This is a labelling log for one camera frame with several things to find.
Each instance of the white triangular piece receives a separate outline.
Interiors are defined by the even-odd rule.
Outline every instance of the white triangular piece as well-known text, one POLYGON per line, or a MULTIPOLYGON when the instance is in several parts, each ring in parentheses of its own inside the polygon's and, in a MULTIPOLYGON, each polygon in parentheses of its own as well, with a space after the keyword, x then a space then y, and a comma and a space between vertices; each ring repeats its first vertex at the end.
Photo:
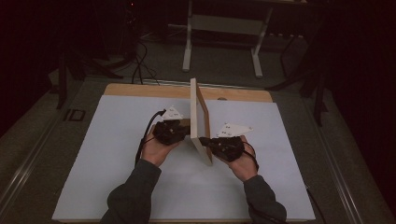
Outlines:
POLYGON ((251 131, 253 131, 251 127, 225 123, 224 126, 220 129, 218 137, 235 137, 251 131))
POLYGON ((163 114, 163 120, 169 119, 183 119, 183 115, 181 115, 173 106, 170 106, 163 114))

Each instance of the person's left hand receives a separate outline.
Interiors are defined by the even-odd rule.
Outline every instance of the person's left hand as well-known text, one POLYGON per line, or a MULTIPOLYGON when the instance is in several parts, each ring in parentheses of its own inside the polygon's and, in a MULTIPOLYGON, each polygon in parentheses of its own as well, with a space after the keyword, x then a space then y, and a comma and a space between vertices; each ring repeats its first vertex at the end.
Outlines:
POLYGON ((142 150, 142 159, 145 161, 149 161, 156 166, 160 166, 166 159, 168 153, 175 147, 177 147, 180 142, 174 143, 170 146, 166 146, 160 143, 157 139, 154 138, 152 132, 154 131, 155 125, 151 126, 148 136, 146 137, 146 144, 143 145, 142 150))

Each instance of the person's right hand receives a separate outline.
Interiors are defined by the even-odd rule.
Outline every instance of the person's right hand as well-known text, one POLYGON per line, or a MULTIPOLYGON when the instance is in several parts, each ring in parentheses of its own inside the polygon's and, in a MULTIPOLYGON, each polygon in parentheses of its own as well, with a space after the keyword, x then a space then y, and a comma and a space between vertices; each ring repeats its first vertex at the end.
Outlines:
MULTIPOLYGON (((242 142, 247 142, 248 140, 244 135, 241 135, 242 142)), ((253 148, 248 144, 245 144, 245 151, 255 156, 253 148)), ((249 180, 251 177, 257 175, 256 164, 253 159, 251 159, 246 153, 242 153, 242 156, 235 161, 224 161, 228 167, 233 171, 235 176, 242 182, 249 180)))

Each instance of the dark background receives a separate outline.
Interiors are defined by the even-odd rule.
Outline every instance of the dark background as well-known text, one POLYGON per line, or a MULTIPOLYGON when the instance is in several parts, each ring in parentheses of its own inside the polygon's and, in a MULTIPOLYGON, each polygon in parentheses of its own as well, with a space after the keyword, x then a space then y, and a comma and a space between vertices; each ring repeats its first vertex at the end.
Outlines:
MULTIPOLYGON (((166 36, 167 23, 186 23, 187 1, 136 3, 141 7, 135 12, 136 17, 159 36, 166 36)), ((337 32, 342 36, 334 50, 335 57, 329 62, 327 86, 385 200, 396 214, 395 1, 341 4, 349 6, 347 13, 335 18, 336 25, 327 30, 328 34, 337 32)), ((111 50, 123 53, 120 41, 125 22, 123 6, 122 1, 106 0, 2 3, 0 136, 50 89, 48 73, 58 67, 58 56, 64 48, 72 44, 98 58, 105 58, 111 50), (106 32, 101 33, 100 26, 106 32), (106 35, 111 32, 117 35, 112 38, 106 35)), ((302 9, 281 8, 275 12, 269 31, 293 33, 290 27, 298 21, 299 13, 304 15, 302 9)), ((321 41, 326 45, 326 38, 321 41)))

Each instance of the long-sleeved shirt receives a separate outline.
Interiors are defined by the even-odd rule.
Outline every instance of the long-sleeved shirt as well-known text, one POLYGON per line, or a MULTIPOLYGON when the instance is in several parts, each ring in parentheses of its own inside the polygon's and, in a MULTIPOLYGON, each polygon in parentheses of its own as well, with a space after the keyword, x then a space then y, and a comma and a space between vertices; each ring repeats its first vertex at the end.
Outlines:
MULTIPOLYGON (((102 224, 148 223, 151 212, 151 194, 160 178, 161 169, 139 160, 126 182, 113 189, 107 198, 108 210, 102 224)), ((254 223, 273 223, 264 215, 286 220, 285 207, 262 176, 256 175, 244 182, 249 215, 254 223)))

